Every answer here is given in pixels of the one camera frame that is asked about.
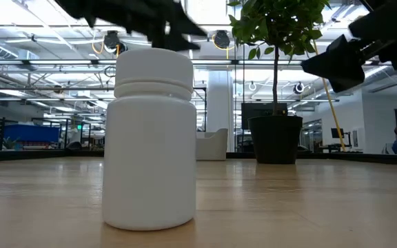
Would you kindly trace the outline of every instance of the tree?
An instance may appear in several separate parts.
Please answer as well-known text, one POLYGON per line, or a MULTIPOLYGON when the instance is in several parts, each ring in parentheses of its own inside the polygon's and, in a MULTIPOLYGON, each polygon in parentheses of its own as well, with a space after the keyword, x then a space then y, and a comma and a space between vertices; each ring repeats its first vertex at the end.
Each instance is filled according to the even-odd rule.
POLYGON ((261 57, 260 45, 267 44, 264 54, 274 56, 274 113, 277 115, 277 84, 279 50, 292 57, 315 52, 312 40, 322 36, 316 29, 323 23, 323 11, 329 0, 243 0, 229 6, 243 5, 240 20, 229 15, 236 45, 256 45, 248 59, 261 57))

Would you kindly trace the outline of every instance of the white chair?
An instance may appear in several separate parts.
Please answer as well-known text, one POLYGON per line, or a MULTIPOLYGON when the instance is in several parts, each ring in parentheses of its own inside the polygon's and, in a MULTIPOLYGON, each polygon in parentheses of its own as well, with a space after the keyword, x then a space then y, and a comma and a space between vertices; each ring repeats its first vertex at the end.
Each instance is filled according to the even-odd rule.
POLYGON ((227 149, 227 128, 217 132, 198 132, 196 159, 198 161, 224 161, 227 149))
POLYGON ((393 143, 386 143, 382 154, 394 154, 392 147, 393 147, 393 143))

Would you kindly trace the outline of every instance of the blue bin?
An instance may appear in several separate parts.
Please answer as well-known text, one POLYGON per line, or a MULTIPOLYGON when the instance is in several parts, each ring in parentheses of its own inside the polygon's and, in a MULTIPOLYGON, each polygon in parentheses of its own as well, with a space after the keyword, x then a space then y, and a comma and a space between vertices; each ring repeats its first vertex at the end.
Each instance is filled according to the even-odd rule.
POLYGON ((58 142, 59 127, 41 127, 35 125, 7 125, 4 127, 4 138, 32 142, 58 142))

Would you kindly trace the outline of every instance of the black plant pot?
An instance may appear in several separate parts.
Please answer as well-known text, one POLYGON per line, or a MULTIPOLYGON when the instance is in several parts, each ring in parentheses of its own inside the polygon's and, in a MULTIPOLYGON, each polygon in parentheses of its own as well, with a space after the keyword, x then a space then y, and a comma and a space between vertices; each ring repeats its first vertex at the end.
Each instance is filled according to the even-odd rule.
POLYGON ((295 163, 303 118, 260 116, 250 118, 248 121, 256 160, 259 163, 295 163))

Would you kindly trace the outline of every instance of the white plastic bottle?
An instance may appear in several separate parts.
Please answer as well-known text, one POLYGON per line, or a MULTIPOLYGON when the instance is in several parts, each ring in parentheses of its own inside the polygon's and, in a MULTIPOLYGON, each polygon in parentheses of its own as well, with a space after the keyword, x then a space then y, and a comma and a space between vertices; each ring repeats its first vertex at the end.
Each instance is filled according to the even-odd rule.
POLYGON ((196 209, 193 65, 169 50, 124 52, 108 105, 103 220, 129 230, 182 225, 196 209))

